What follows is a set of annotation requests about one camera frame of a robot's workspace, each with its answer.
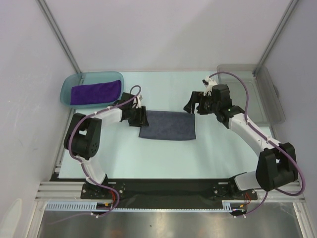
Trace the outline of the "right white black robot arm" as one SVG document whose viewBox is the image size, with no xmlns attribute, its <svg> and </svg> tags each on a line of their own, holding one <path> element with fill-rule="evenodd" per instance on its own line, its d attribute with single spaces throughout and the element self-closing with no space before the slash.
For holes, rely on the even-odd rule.
<svg viewBox="0 0 317 238">
<path fill-rule="evenodd" d="M 245 111 L 232 104 L 227 85 L 211 87 L 207 92 L 193 91 L 184 111 L 200 115 L 214 114 L 226 128 L 240 136 L 258 156 L 256 170 L 234 177 L 228 187 L 229 196 L 240 199 L 246 190 L 261 188 L 272 191 L 298 179 L 295 148 L 265 135 Z"/>
</svg>

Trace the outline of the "purple towel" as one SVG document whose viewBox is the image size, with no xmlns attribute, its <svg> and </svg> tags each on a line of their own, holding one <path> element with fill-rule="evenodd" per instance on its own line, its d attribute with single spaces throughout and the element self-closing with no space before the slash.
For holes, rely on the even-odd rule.
<svg viewBox="0 0 317 238">
<path fill-rule="evenodd" d="M 74 86 L 71 89 L 71 105 L 103 104 L 116 101 L 121 95 L 120 80 L 90 85 Z"/>
</svg>

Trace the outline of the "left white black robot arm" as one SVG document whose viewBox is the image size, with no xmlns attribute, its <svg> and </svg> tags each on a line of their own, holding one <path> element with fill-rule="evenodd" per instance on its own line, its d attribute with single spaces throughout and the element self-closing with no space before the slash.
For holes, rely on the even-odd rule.
<svg viewBox="0 0 317 238">
<path fill-rule="evenodd" d="M 100 147 L 101 131 L 104 127 L 127 121 L 129 126 L 148 126 L 146 107 L 141 105 L 142 96 L 123 93 L 120 100 L 89 115 L 75 113 L 68 127 L 63 146 L 72 159 L 76 160 L 92 184 L 92 193 L 105 198 L 109 186 L 104 183 L 107 175 L 95 159 Z"/>
</svg>

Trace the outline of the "dark blue grey towel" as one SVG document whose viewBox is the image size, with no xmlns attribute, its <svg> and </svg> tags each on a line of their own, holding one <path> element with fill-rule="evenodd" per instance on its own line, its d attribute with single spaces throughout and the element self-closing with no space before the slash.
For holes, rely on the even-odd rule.
<svg viewBox="0 0 317 238">
<path fill-rule="evenodd" d="M 139 137 L 152 140 L 189 141 L 196 139 L 195 116 L 182 112 L 147 111 L 148 126 Z"/>
</svg>

